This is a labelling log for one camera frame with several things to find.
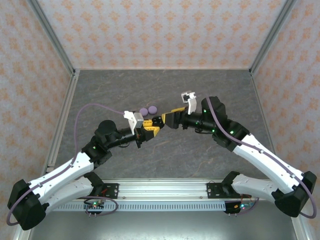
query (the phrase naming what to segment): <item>purple object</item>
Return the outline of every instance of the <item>purple object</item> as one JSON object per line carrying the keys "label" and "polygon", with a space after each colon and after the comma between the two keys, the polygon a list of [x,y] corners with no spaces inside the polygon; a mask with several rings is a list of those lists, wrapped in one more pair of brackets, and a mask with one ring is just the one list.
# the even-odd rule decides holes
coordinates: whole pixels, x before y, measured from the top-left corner
{"label": "purple object", "polygon": [[141,113],[142,116],[145,117],[148,115],[148,110],[146,108],[141,108],[139,113]]}
{"label": "purple object", "polygon": [[150,114],[156,114],[158,109],[155,106],[150,106],[148,111]]}

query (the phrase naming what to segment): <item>orange patterned wall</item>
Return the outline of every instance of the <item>orange patterned wall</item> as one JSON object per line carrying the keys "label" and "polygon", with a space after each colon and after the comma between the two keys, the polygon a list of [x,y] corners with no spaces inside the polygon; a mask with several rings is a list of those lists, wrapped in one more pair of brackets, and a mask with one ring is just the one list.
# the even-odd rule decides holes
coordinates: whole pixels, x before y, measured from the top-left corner
{"label": "orange patterned wall", "polygon": [[285,0],[40,0],[80,69],[241,68]]}
{"label": "orange patterned wall", "polygon": [[[320,178],[320,4],[297,1],[254,76],[276,153]],[[320,183],[314,191],[320,206]],[[320,214],[310,220],[320,239]]]}
{"label": "orange patterned wall", "polygon": [[70,76],[26,0],[1,0],[0,16],[0,239],[9,240],[13,184],[41,174]]}

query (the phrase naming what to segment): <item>metal corner post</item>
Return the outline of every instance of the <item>metal corner post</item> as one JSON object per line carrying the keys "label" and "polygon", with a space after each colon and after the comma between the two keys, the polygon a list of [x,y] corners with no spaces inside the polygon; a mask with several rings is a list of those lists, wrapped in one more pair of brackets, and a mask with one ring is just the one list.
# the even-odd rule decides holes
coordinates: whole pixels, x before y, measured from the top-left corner
{"label": "metal corner post", "polygon": [[291,12],[291,9],[293,8],[296,2],[297,0],[286,0],[285,4],[283,5],[279,13],[279,16],[277,17],[273,26],[271,27],[268,35],[266,36],[266,39],[264,40],[257,56],[253,61],[251,68],[249,69],[251,76],[257,71],[259,65],[266,56],[270,46],[274,42],[278,32],[280,31],[281,27],[283,26],[284,22],[286,21],[287,17]]}
{"label": "metal corner post", "polygon": [[38,0],[27,0],[30,7],[34,11],[34,14],[37,16],[39,22],[41,23],[44,31],[46,32],[47,36],[49,37],[51,43],[53,44],[55,50],[57,51],[59,57],[61,58],[65,68],[67,71],[72,75],[75,72],[74,67],[72,66],[71,61],[69,60],[62,44],[60,43],[57,35],[55,34],[54,29],[52,28],[51,24],[47,16],[45,15],[44,10],[40,6]]}

